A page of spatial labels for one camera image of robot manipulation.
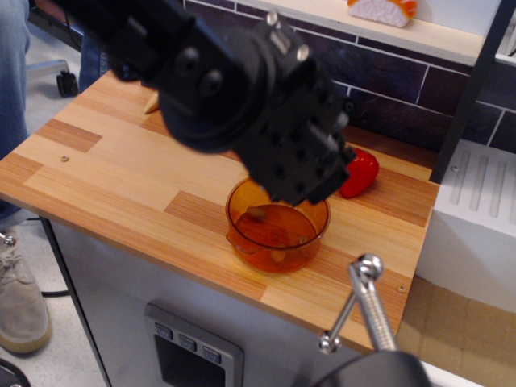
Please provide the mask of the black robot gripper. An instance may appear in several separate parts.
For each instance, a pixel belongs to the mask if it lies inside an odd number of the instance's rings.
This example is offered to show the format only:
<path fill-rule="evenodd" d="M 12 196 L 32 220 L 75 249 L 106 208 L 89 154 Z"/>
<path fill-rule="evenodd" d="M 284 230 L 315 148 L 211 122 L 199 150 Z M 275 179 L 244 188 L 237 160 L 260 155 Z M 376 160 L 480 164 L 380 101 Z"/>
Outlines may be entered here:
<path fill-rule="evenodd" d="M 275 201 L 319 203 L 348 178 L 348 117 L 330 78 L 287 20 L 213 31 L 195 20 L 171 58 L 160 108 L 197 152 L 233 151 Z"/>

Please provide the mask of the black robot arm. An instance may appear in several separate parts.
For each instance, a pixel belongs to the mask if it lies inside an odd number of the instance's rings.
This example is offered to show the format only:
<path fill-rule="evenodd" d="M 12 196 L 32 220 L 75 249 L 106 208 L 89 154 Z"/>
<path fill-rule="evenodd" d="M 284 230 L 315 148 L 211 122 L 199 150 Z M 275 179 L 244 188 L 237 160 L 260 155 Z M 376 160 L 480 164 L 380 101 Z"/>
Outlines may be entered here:
<path fill-rule="evenodd" d="M 216 31 L 173 1 L 62 1 L 116 76 L 156 89 L 171 136 L 232 151 L 273 201 L 318 203 L 348 179 L 348 117 L 310 48 L 276 12 Z"/>

